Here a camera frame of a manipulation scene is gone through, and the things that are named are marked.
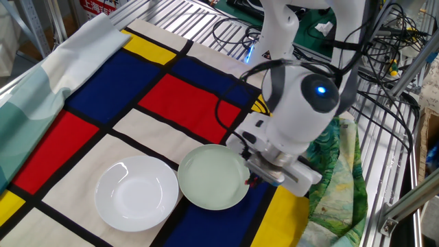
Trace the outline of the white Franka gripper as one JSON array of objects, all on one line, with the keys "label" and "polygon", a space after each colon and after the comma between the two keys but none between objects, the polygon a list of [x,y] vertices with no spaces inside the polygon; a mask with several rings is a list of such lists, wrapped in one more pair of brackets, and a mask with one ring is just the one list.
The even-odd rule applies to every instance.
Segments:
[{"label": "white Franka gripper", "polygon": [[267,182],[275,187],[282,186],[298,197],[305,196],[322,178],[322,174],[301,155],[256,152],[244,165],[252,172],[250,187]]}]

